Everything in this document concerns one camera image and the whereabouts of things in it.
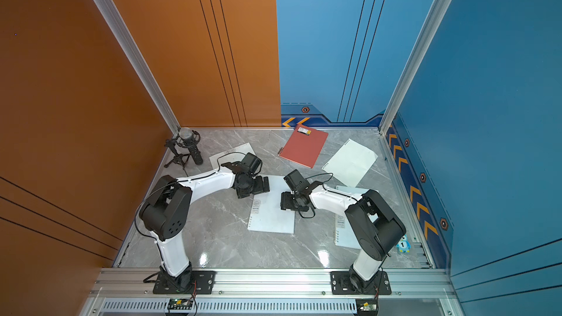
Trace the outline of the white spiral notebook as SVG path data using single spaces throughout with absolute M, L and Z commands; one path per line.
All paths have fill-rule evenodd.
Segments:
M 362 195 L 367 192 L 367 189 L 364 188 L 345 187 L 340 185 L 336 186 L 336 189 L 358 195 Z M 351 224 L 348 222 L 347 216 L 345 215 L 337 215 L 335 218 L 335 245 L 338 247 L 356 250 L 361 248 Z
M 255 232 L 294 234 L 295 213 L 280 208 L 281 195 L 289 191 L 282 176 L 268 176 L 270 190 L 255 195 L 247 229 Z

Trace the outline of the red spiral notebook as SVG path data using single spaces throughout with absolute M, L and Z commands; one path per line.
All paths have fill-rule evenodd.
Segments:
M 278 155 L 308 168 L 313 168 L 329 133 L 304 125 L 297 125 Z

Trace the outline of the torn white page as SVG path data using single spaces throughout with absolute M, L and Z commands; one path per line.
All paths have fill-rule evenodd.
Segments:
M 346 186 L 355 187 L 377 159 L 373 150 L 348 139 L 322 169 Z

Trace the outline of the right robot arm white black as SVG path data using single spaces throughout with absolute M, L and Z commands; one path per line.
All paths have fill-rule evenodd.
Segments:
M 349 193 L 315 181 L 300 191 L 283 192 L 280 207 L 299 214 L 325 210 L 347 218 L 361 248 L 350 269 L 357 288 L 374 280 L 385 257 L 407 234 L 398 215 L 375 190 Z

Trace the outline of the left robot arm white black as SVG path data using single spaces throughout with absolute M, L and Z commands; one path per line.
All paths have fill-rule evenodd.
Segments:
M 183 244 L 183 230 L 191 203 L 221 190 L 234 189 L 241 198 L 268 193 L 266 176 L 209 171 L 199 177 L 163 176 L 139 209 L 150 236 L 156 240 L 161 267 L 170 277 L 184 276 L 191 267 Z

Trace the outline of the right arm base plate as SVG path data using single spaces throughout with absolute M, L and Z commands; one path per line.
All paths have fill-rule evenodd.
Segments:
M 329 272 L 334 295 L 389 296 L 392 288 L 388 274 L 378 271 L 369 280 L 363 280 L 356 272 Z

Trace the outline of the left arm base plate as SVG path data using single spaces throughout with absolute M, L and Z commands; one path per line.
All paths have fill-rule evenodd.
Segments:
M 153 294 L 201 294 L 210 295 L 215 285 L 216 271 L 185 271 L 171 276 L 165 270 L 157 274 Z

